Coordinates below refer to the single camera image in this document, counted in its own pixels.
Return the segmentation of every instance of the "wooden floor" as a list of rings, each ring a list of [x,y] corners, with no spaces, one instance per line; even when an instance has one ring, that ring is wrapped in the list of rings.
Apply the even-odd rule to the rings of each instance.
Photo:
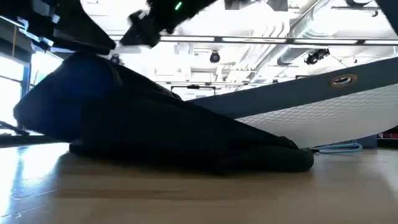
[[[0,149],[0,223],[398,223],[398,151],[318,155],[310,172],[211,177]]]

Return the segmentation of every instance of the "metal grommet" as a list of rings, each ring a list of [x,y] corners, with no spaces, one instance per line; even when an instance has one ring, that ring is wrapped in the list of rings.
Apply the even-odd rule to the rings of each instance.
[[[352,73],[338,75],[332,78],[329,85],[333,88],[345,88],[356,83],[358,76]]]

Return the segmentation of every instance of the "security camera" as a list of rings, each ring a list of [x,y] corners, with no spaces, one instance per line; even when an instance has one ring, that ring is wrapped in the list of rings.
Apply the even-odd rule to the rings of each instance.
[[[217,51],[213,51],[210,55],[210,62],[211,63],[218,63],[220,61],[220,55]]]
[[[329,49],[318,49],[308,53],[308,57],[304,60],[307,65],[315,65],[318,61],[330,55]]]
[[[113,54],[110,61],[119,65],[121,63],[119,54]]]

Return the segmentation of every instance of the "white inflatable board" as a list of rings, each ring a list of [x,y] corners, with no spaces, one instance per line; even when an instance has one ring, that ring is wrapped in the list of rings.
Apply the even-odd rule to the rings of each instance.
[[[392,58],[190,102],[301,148],[321,146],[398,126],[397,67]]]
[[[362,138],[398,126],[398,84],[236,120],[298,147]]]

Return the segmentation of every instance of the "blue cable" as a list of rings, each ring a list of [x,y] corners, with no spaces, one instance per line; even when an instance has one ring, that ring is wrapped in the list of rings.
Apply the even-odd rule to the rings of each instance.
[[[356,149],[350,150],[340,150],[340,151],[324,151],[322,149],[341,149],[341,148],[350,148],[350,147],[357,147]],[[340,153],[352,153],[358,152],[363,149],[363,146],[356,141],[353,141],[350,144],[339,144],[339,145],[330,145],[330,146],[321,146],[318,148],[320,154],[340,154]]]

